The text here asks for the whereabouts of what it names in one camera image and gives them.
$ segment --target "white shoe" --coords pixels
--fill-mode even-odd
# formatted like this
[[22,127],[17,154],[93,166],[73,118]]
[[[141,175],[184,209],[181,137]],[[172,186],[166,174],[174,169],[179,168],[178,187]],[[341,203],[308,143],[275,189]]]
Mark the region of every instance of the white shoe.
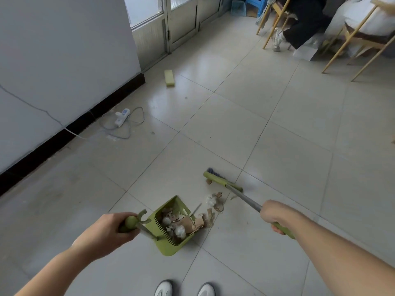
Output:
[[210,285],[209,283],[203,284],[197,296],[215,296],[215,291],[213,286]]
[[282,38],[282,31],[279,28],[276,28],[273,32],[272,39],[273,39],[273,46],[272,49],[275,52],[280,51],[280,43],[285,41],[285,39]]
[[173,296],[173,286],[168,280],[162,281],[156,288],[154,296]]

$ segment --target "baseboard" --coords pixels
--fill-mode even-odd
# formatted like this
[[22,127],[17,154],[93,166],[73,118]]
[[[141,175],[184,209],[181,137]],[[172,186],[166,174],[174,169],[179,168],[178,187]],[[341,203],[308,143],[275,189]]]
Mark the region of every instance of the baseboard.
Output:
[[[111,108],[120,103],[124,98],[138,89],[144,83],[144,75],[142,73],[138,74],[129,82],[121,86],[115,92],[98,103],[96,106],[91,108],[88,112],[78,117],[66,128],[73,133],[80,134],[96,119],[107,113]],[[43,144],[38,146],[31,153],[26,155],[26,157],[22,158],[2,174],[0,174],[0,196],[16,185],[25,176],[33,172],[38,166],[53,156],[57,151],[62,149],[73,138],[75,138],[73,134],[63,129],[45,141]]]

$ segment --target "hand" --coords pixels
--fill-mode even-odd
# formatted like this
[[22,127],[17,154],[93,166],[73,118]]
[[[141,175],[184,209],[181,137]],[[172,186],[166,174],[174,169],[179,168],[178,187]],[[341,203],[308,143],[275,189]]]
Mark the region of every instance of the hand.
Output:
[[128,216],[137,216],[137,214],[124,212],[102,215],[74,241],[70,250],[89,262],[112,253],[140,233],[139,229],[123,234],[118,232],[118,226]]
[[278,202],[275,200],[267,200],[263,204],[260,214],[261,214],[261,218],[264,221],[268,223],[272,223],[271,228],[273,229],[273,231],[281,235],[285,235],[285,233],[282,230],[276,228],[273,225],[273,223],[278,222],[279,224],[281,224],[279,219],[281,220],[281,216],[284,215],[284,212],[289,210],[294,210],[294,209],[292,209],[286,204],[283,204],[282,202]]

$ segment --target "yellow block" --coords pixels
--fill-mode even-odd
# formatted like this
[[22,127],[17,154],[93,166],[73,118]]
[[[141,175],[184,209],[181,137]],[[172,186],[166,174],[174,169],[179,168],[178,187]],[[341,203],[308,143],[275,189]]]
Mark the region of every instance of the yellow block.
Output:
[[175,85],[173,71],[171,69],[165,70],[165,82],[167,87]]

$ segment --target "person's right arm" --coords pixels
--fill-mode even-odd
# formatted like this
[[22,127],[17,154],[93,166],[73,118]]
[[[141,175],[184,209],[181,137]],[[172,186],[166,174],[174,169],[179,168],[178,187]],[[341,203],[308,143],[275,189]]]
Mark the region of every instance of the person's right arm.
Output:
[[261,217],[294,234],[323,281],[337,296],[395,295],[395,269],[359,246],[318,225],[299,211],[269,200]]

